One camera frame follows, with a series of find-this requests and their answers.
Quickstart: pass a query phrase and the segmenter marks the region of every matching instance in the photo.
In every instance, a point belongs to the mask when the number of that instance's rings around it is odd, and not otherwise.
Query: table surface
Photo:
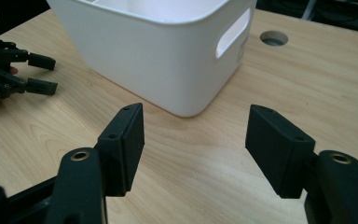
[[[289,41],[260,41],[268,30]],[[90,70],[52,11],[0,36],[57,60],[52,72],[15,64],[19,76],[59,83],[47,97],[0,101],[0,185],[7,195],[57,174],[61,157],[93,147],[118,110],[142,102],[145,148],[124,198],[107,200],[112,223],[307,223],[303,203],[283,200],[244,147],[251,104],[273,108],[317,144],[358,159],[358,32],[255,13],[241,66],[211,104],[178,118]]]

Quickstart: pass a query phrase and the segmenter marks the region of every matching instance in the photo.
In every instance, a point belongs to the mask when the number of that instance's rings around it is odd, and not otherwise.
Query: screw hole
[[[79,151],[71,156],[72,161],[83,161],[88,158],[90,153],[88,151]]]
[[[289,37],[279,31],[266,31],[261,34],[260,39],[270,46],[283,46],[289,41]]]
[[[80,223],[81,215],[78,213],[71,214],[65,218],[63,224],[78,224]]]
[[[348,165],[351,163],[351,159],[341,154],[337,154],[337,153],[330,154],[330,157],[333,161],[339,162],[341,164]]]
[[[303,142],[304,138],[300,136],[295,136],[296,141]]]

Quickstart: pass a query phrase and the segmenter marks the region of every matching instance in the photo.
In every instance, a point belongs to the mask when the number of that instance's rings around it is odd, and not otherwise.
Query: storage bin
[[[180,117],[241,62],[255,0],[48,0],[84,62]]]

